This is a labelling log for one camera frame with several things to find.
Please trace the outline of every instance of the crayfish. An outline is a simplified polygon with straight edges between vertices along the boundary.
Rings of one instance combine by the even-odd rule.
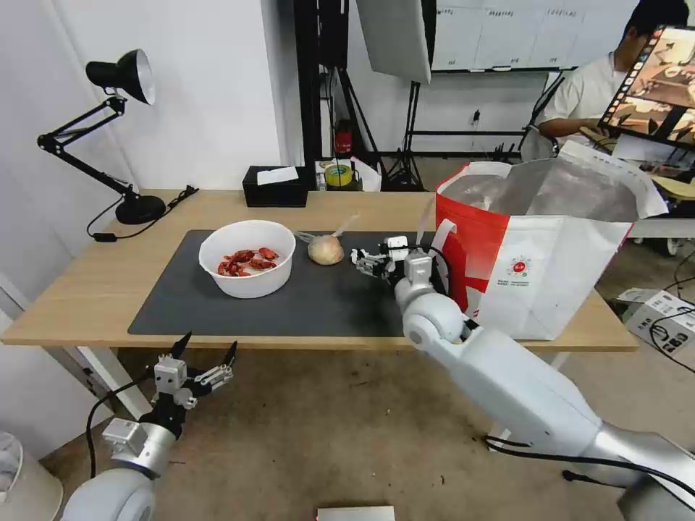
[[[222,276],[251,276],[253,274],[247,272],[245,267],[248,266],[259,271],[275,268],[277,264],[272,261],[278,257],[277,253],[266,247],[259,248],[258,251],[239,250],[234,255],[224,255],[224,260],[217,266],[217,274]]]

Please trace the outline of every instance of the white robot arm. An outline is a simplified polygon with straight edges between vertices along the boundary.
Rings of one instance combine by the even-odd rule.
[[[117,468],[84,482],[70,497],[62,521],[151,521],[153,480],[169,463],[169,451],[181,436],[186,412],[234,376],[235,342],[221,365],[203,372],[181,360],[190,333],[168,355],[159,357],[151,377],[157,392],[153,409],[138,421],[114,418],[102,437],[111,444]]]
[[[405,237],[391,237],[379,255],[353,250],[351,258],[359,271],[394,286],[405,337],[446,367],[456,385],[515,441],[533,450],[527,456],[576,462],[601,484],[631,487],[619,503],[626,519],[652,519],[645,515],[656,505],[661,510],[653,519],[695,519],[690,452],[658,434],[603,421],[572,381],[507,335],[480,327],[437,293],[430,282],[432,257],[407,244]],[[503,444],[496,448],[510,452]]]

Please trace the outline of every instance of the black table mat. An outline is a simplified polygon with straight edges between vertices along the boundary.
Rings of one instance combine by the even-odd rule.
[[[211,336],[402,336],[400,311],[386,281],[359,273],[352,248],[376,253],[385,237],[403,232],[346,232],[345,258],[319,266],[297,240],[292,273],[275,293],[236,299],[223,293],[198,265],[198,250],[212,230],[188,232],[147,297],[131,334]]]

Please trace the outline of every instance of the man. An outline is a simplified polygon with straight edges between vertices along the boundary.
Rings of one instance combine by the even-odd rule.
[[[567,136],[577,135],[572,138],[583,141],[579,129],[596,128],[657,26],[685,26],[688,14],[683,0],[641,0],[625,27],[618,48],[579,67],[562,82],[536,120],[541,134],[560,142]]]

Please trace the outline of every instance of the white bowl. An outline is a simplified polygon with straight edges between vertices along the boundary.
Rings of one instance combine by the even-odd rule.
[[[219,288],[230,297],[264,297],[280,289],[290,278],[292,254],[295,252],[296,244],[292,232],[279,223],[239,221],[212,232],[201,244],[198,262]],[[224,260],[224,255],[232,255],[238,250],[257,250],[261,247],[268,247],[279,255],[275,260],[276,268],[244,277],[217,274],[217,267]]]

